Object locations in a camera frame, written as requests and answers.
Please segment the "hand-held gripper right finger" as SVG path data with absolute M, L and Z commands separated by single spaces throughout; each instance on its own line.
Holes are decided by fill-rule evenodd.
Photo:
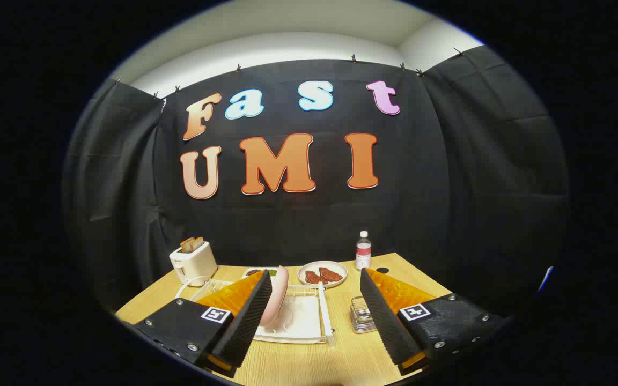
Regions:
M 461 295 L 433 296 L 363 268 L 360 291 L 387 353 L 400 374 L 448 366 L 505 325 L 505 318 Z

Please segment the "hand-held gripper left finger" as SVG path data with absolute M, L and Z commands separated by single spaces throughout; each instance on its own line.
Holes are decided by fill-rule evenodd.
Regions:
M 267 270 L 196 301 L 176 298 L 133 325 L 142 339 L 189 364 L 234 377 L 272 294 Z

